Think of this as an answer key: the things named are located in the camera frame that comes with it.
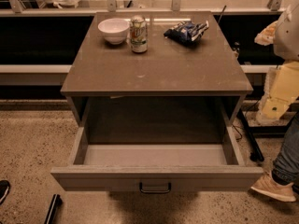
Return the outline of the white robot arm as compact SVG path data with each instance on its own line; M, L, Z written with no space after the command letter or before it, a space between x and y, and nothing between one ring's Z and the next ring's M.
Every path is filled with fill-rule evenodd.
M273 45L274 53L286 61L299 61L299 0L293 0L277 21L256 35L254 42Z

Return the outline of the yellow foam robot base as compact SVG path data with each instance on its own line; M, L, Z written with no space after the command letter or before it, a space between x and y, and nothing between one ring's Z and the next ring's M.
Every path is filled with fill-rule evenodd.
M263 91L256 120L268 125L278 121L299 97L299 62L287 61L279 68L271 67Z

